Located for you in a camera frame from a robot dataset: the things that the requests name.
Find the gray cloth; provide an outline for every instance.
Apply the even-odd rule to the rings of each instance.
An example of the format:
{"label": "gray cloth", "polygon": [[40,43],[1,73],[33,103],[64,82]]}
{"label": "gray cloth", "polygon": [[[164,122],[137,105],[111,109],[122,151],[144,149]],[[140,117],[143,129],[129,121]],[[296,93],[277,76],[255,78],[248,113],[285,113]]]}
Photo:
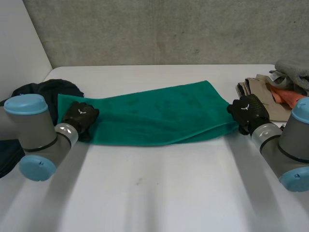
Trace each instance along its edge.
{"label": "gray cloth", "polygon": [[295,60],[280,59],[276,62],[275,68],[277,71],[286,74],[284,82],[290,81],[294,84],[294,90],[303,95],[309,96],[309,62],[301,62]]}

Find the pile of clothes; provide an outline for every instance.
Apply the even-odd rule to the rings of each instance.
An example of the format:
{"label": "pile of clothes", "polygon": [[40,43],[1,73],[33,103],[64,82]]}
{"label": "pile of clothes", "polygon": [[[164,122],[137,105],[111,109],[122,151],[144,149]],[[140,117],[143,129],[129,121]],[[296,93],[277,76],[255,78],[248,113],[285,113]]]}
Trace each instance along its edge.
{"label": "pile of clothes", "polygon": [[299,99],[309,96],[309,63],[278,60],[269,76],[257,75],[238,83],[238,96],[255,94],[266,107],[270,120],[287,121]]}

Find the towel fold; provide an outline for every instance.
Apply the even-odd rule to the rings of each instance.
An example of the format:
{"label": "towel fold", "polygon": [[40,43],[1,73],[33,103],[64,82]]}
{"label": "towel fold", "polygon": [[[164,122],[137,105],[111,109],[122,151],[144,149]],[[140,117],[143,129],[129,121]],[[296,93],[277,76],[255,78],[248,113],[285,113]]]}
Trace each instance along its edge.
{"label": "towel fold", "polygon": [[100,110],[90,129],[99,145],[158,146],[212,139],[238,127],[208,81],[105,99],[58,96],[59,121],[73,101]]}

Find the dark cloth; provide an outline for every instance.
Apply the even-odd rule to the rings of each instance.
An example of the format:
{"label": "dark cloth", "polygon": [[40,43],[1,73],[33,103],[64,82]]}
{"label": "dark cloth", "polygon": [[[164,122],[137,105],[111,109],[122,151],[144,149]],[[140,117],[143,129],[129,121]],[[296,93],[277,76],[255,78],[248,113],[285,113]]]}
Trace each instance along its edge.
{"label": "dark cloth", "polygon": [[[75,84],[60,79],[24,85],[16,89],[12,97],[30,93],[40,94],[44,97],[54,125],[58,121],[58,94],[84,97]],[[1,101],[0,106],[3,106],[5,101]],[[0,178],[8,174],[24,155],[24,150],[17,139],[0,141]]]}

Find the white table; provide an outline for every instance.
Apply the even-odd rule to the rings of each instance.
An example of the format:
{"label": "white table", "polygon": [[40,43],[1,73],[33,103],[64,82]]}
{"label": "white table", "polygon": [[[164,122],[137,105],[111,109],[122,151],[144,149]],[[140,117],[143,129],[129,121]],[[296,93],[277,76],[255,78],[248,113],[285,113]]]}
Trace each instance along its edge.
{"label": "white table", "polygon": [[[228,102],[235,85],[273,65],[63,67],[48,79],[89,98],[208,80]],[[1,232],[307,232],[309,192],[288,192],[237,132],[201,143],[78,143],[46,182],[18,169],[0,180]]]}

